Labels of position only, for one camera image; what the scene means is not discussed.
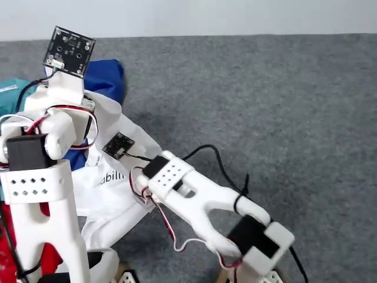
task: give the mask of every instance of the white plastic part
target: white plastic part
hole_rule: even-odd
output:
[[[253,246],[243,257],[243,265],[250,267],[258,276],[265,276],[277,264],[279,259],[289,249],[295,241],[295,236],[289,232],[285,227],[277,222],[271,223],[264,234],[269,237],[273,242],[279,245],[279,249],[269,258],[255,246]]]
[[[34,197],[29,193],[24,203],[17,203],[9,198],[10,181],[34,178],[35,180],[51,179],[46,189],[48,197],[36,196],[47,201],[50,216],[45,216],[39,203],[33,203]],[[12,221],[17,240],[17,253],[25,270],[35,267],[41,258],[43,244],[51,243],[68,266],[71,283],[90,283],[88,258],[85,242],[78,228],[78,220],[73,195],[70,163],[61,160],[56,166],[48,169],[27,170],[18,172],[1,172],[2,182],[6,183],[6,203],[10,204]],[[36,283],[41,276],[40,269],[28,275],[30,283]]]
[[[236,244],[215,230],[207,215],[212,209],[233,211],[234,201],[239,194],[214,183],[172,153],[164,151],[161,155],[170,162],[151,180],[140,175],[137,179],[139,185],[148,186],[157,202],[163,203],[191,225],[195,233],[207,242],[210,250],[226,256],[240,257],[241,252]],[[190,190],[195,193],[194,196],[185,198],[173,189],[173,180],[178,180],[178,177],[186,186],[185,194]],[[250,215],[266,226],[270,223],[269,214],[244,197],[240,198],[237,210],[241,215]]]
[[[86,108],[90,111],[94,111],[95,104],[93,101],[87,100],[86,98],[81,99],[81,104],[75,104],[72,101],[66,100],[64,96],[51,96],[48,91],[50,88],[45,85],[39,85],[37,87],[37,90],[27,97],[25,101],[25,111],[36,111],[41,109],[46,109],[50,106],[56,105],[56,104],[67,104],[67,105],[73,105],[73,106],[80,106],[83,108]],[[84,141],[84,136],[86,133],[89,115],[87,113],[79,112],[79,111],[65,111],[67,114],[69,114],[73,120],[74,123],[74,129],[76,132],[76,140],[73,142],[74,145],[80,145]]]
[[[0,178],[8,205],[61,200],[73,187],[67,160],[47,169],[2,172]]]
[[[52,69],[45,67],[47,75]],[[56,72],[48,81],[48,95],[80,105],[84,98],[84,80],[71,74]]]
[[[45,149],[51,159],[58,160],[65,156],[76,141],[76,132],[72,117],[63,111],[50,110],[40,125],[42,133],[47,133]]]
[[[118,283],[137,283],[132,273],[125,271]]]
[[[102,252],[102,258],[98,264],[90,269],[90,283],[108,283],[111,282],[115,274],[118,271],[119,257],[113,249],[91,249],[88,252]],[[68,272],[68,267],[63,262],[58,266],[55,273],[65,273]]]
[[[234,283],[235,271],[237,271],[237,283],[285,283],[275,270],[270,271],[265,277],[259,278],[255,273],[242,267],[229,271],[228,276],[232,283]]]

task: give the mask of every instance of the red and white wire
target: red and white wire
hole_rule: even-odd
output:
[[[35,129],[38,129],[38,132],[40,133],[40,129],[39,129],[39,125],[48,117],[50,116],[50,114],[47,112],[45,113],[42,117],[36,119],[32,124],[31,126],[29,127],[29,129],[25,132],[26,134],[32,134],[34,132]]]
[[[130,170],[130,172],[129,172],[129,174],[128,174],[128,179],[129,179],[129,181],[130,181],[130,187],[131,187],[132,193],[133,193],[134,195],[137,195],[138,197],[143,198],[143,196],[142,196],[141,194],[139,194],[139,193],[137,193],[137,192],[135,191],[134,178],[133,178],[133,171],[134,171],[135,169],[141,169],[141,170],[143,170],[144,168],[143,168],[143,167],[140,167],[140,166],[135,166],[135,167],[133,167],[133,168]]]
[[[93,141],[86,146],[71,146],[71,149],[74,149],[74,150],[88,149],[89,147],[91,147],[95,143],[95,140],[98,137],[98,121],[97,121],[97,118],[92,111],[90,111],[86,108],[80,107],[80,106],[73,106],[73,105],[53,105],[53,106],[48,107],[46,111],[48,111],[50,109],[84,112],[92,118],[94,126],[95,126],[95,136],[93,138]]]
[[[190,242],[201,242],[201,243],[203,243],[203,244],[206,245],[206,241],[204,241],[202,239],[190,238],[190,239],[187,239],[186,241],[184,241],[183,244],[182,244],[182,246],[180,248],[177,248],[177,237],[176,237],[176,234],[174,233],[174,229],[173,229],[173,227],[171,227],[171,224],[170,224],[169,220],[167,219],[166,214],[164,213],[162,207],[152,198],[152,194],[151,193],[149,195],[147,195],[147,196],[144,196],[144,193],[147,191],[148,187],[144,187],[141,190],[141,194],[138,194],[135,191],[134,181],[133,181],[133,170],[134,169],[143,169],[143,167],[136,166],[136,167],[133,167],[130,170],[129,180],[130,180],[131,190],[132,190],[133,194],[135,194],[135,195],[137,195],[137,196],[139,196],[139,197],[141,197],[143,199],[150,199],[153,202],[153,204],[157,207],[158,211],[160,212],[161,216],[164,219],[164,223],[166,225],[166,228],[168,229],[169,234],[170,234],[171,238],[173,239],[173,248],[174,248],[174,250],[176,252],[183,252],[185,250],[187,244],[190,243]],[[242,264],[242,260],[239,260],[239,261],[237,261],[237,262],[235,262],[233,264],[227,265],[224,262],[224,258],[220,255],[220,253],[218,251],[215,251],[215,254],[217,255],[217,257],[219,259],[219,264],[221,265],[221,267],[223,269],[237,268],[238,266],[240,266]]]

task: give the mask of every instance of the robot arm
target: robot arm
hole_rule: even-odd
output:
[[[244,280],[240,282],[258,282],[266,276],[295,239],[281,224],[271,222],[263,208],[245,197],[236,203],[243,219],[228,237],[223,236],[212,226],[208,212],[233,211],[239,194],[214,183],[168,151],[153,159],[137,178],[136,189],[142,192],[144,188],[148,188],[153,201],[163,203],[184,219],[209,250],[241,258],[239,271]]]

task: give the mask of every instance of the cable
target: cable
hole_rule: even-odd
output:
[[[290,247],[289,247],[289,251],[290,251],[290,253],[292,254],[292,257],[293,257],[293,259],[295,260],[296,265],[298,266],[298,268],[299,268],[299,270],[300,270],[302,276],[304,277],[304,281],[305,281],[305,283],[309,283],[309,279],[307,278],[307,275],[306,275],[305,269],[304,269],[304,267],[303,267],[303,265],[302,265],[302,263],[301,263],[299,257],[297,256],[297,253],[296,253],[294,247],[293,247],[293,246],[290,246]]]
[[[232,181],[232,179],[231,179],[231,178],[229,177],[229,175],[226,173],[225,168],[224,168],[224,164],[223,164],[223,162],[222,162],[222,160],[221,160],[221,156],[220,156],[220,152],[219,152],[219,150],[217,149],[216,146],[214,146],[214,145],[212,145],[212,144],[204,144],[204,145],[202,145],[202,146],[199,146],[198,148],[196,148],[194,151],[192,151],[190,154],[188,154],[187,156],[185,156],[185,157],[182,158],[182,159],[183,159],[183,160],[187,160],[187,159],[191,158],[192,156],[194,156],[194,155],[195,155],[197,152],[199,152],[200,150],[202,150],[202,149],[206,149],[206,148],[210,148],[210,149],[213,149],[213,150],[214,150],[214,152],[215,152],[215,154],[216,154],[217,162],[218,162],[219,167],[220,167],[220,171],[221,171],[221,173],[223,174],[223,176],[225,177],[225,179],[228,181],[228,183],[231,185],[231,187],[232,187],[235,191],[237,191],[237,192],[240,193],[240,194],[238,195],[238,197],[236,198],[236,200],[234,201],[234,205],[233,205],[233,209],[234,209],[234,211],[235,211],[236,213],[238,213],[238,211],[237,211],[237,203],[238,203],[238,201],[240,200],[240,198],[241,198],[242,196],[244,196],[244,197],[250,199],[251,201],[253,201],[252,198],[249,198],[249,197],[247,196],[247,193],[248,193],[248,185],[249,185],[249,174],[246,175],[246,180],[245,180],[244,188],[243,188],[242,190],[239,190],[239,188],[236,186],[236,184],[234,183],[234,181]],[[300,270],[302,276],[304,277],[305,283],[308,283],[309,280],[308,280],[308,278],[307,278],[307,275],[306,275],[305,269],[304,269],[302,263],[300,262],[300,259],[299,259],[298,255],[297,255],[295,249],[293,248],[293,246],[291,246],[291,247],[289,248],[289,251],[290,251],[290,253],[292,254],[292,257],[293,257],[293,259],[295,260],[296,265],[297,265],[297,267],[299,268],[299,270]]]
[[[216,159],[217,159],[217,162],[219,164],[219,168],[220,168],[220,171],[221,173],[223,174],[224,178],[228,181],[228,183],[230,184],[230,186],[237,192],[241,193],[241,190],[237,187],[237,185],[234,183],[234,181],[229,177],[229,175],[226,173],[225,171],[225,168],[224,168],[224,164],[223,164],[223,161],[221,159],[221,156],[220,156],[220,152],[219,150],[217,149],[216,146],[214,146],[213,144],[204,144],[198,148],[196,148],[194,151],[192,151],[190,154],[188,154],[187,156],[185,156],[184,158],[182,158],[182,160],[187,160],[191,157],[193,157],[197,152],[199,152],[200,150],[202,149],[212,149],[214,150],[215,154],[216,154]]]
[[[246,196],[247,193],[249,192],[249,179],[250,179],[250,175],[248,173],[246,173],[245,184],[243,186],[243,189],[240,192],[240,194],[238,195],[238,197],[236,198],[236,200],[234,201],[233,210],[237,214],[239,214],[238,210],[237,210],[237,203],[238,203],[238,201],[241,199],[242,196]]]
[[[144,168],[143,167],[140,167],[140,166],[135,166],[135,167],[133,167],[131,170],[130,170],[130,172],[129,172],[129,174],[128,174],[128,179],[129,179],[129,181],[130,181],[130,187],[131,187],[131,190],[132,190],[132,193],[134,194],[134,195],[136,195],[136,196],[138,196],[139,198],[143,198],[143,196],[141,195],[141,194],[138,194],[136,191],[135,191],[135,187],[134,187],[134,178],[133,178],[133,174],[132,174],[132,172],[134,171],[134,169],[141,169],[141,170],[143,170]]]
[[[150,158],[147,158],[147,157],[144,157],[144,156],[139,156],[139,155],[132,155],[132,154],[129,154],[129,153],[124,153],[124,155],[126,155],[126,156],[130,156],[130,157],[133,157],[133,158],[137,158],[137,159],[141,159],[141,160],[143,160],[143,161],[148,161],[148,162],[151,162],[152,161],[152,159],[150,159]]]
[[[176,234],[174,233],[174,230],[173,228],[171,227],[171,224],[169,222],[169,220],[167,219],[163,209],[161,208],[161,206],[150,196],[150,199],[151,201],[154,203],[154,205],[157,207],[157,209],[160,211],[160,214],[161,216],[163,217],[164,219],[164,223],[169,231],[169,234],[171,236],[171,238],[173,239],[173,248],[176,252],[183,252],[187,246],[188,243],[190,242],[201,242],[205,245],[207,245],[207,242],[202,240],[202,239],[198,239],[198,238],[191,238],[191,239],[187,239],[186,241],[184,241],[184,243],[182,244],[182,246],[180,248],[177,248],[177,237],[176,237]],[[217,255],[218,259],[219,259],[219,264],[221,265],[221,267],[223,269],[232,269],[232,268],[235,268],[239,265],[242,264],[242,260],[238,260],[237,262],[231,264],[231,265],[226,265],[225,262],[224,262],[224,258],[220,255],[220,253],[218,251],[215,251],[215,254]]]
[[[30,126],[30,128],[25,132],[26,134],[32,134],[35,129],[39,129],[39,125],[48,117],[50,116],[49,113],[45,113],[42,117],[38,118],[34,121],[34,123]]]
[[[4,210],[2,208],[1,202],[0,202],[0,218],[3,221],[6,241],[8,242],[9,249],[11,250],[11,254],[12,254],[14,264],[16,265],[17,278],[23,280],[25,283],[29,283],[29,279],[28,279],[27,276],[25,276],[24,269],[22,268],[22,265],[21,265],[21,261],[19,260],[16,249],[13,245],[11,233],[8,229],[8,224],[7,224],[6,219],[5,219],[5,213],[4,213]]]
[[[6,114],[6,115],[3,115],[0,117],[0,124],[2,123],[2,121],[6,118],[11,118],[11,117],[17,117],[17,118],[20,118],[20,119],[24,119],[28,122],[30,122],[30,125],[33,124],[33,119],[32,118],[29,118],[27,116],[24,116],[24,115],[21,115],[21,114]]]
[[[96,118],[96,116],[94,115],[94,113],[92,111],[89,111],[88,109],[80,107],[80,106],[64,105],[64,104],[50,106],[50,107],[48,107],[46,109],[46,113],[50,109],[85,112],[85,113],[87,113],[92,118],[92,120],[94,122],[94,125],[95,125],[95,136],[93,138],[93,141],[90,144],[86,145],[86,146],[71,146],[71,149],[74,149],[74,150],[88,149],[89,147],[91,147],[95,143],[95,140],[98,137],[98,121],[97,121],[97,118]]]
[[[50,78],[52,78],[58,71],[60,71],[60,69],[54,69],[52,71],[52,74],[45,77],[45,78],[40,78],[39,80],[35,80],[35,81],[32,81],[30,82],[26,87],[24,87],[21,92],[19,93],[19,96],[18,96],[18,99],[17,99],[17,102],[16,102],[16,107],[15,107],[15,112],[19,112],[19,109],[21,108],[21,103],[22,103],[22,99],[23,97],[25,96],[25,93],[26,91],[35,86],[35,85],[38,85],[40,83],[43,83],[44,81],[48,81]]]

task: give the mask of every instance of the black circuit board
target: black circuit board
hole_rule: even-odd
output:
[[[134,140],[121,133],[117,133],[102,149],[112,158],[119,160],[135,144]]]
[[[48,46],[44,66],[54,68],[54,61],[64,63],[61,71],[83,78],[93,52],[95,40],[55,27],[54,34]]]

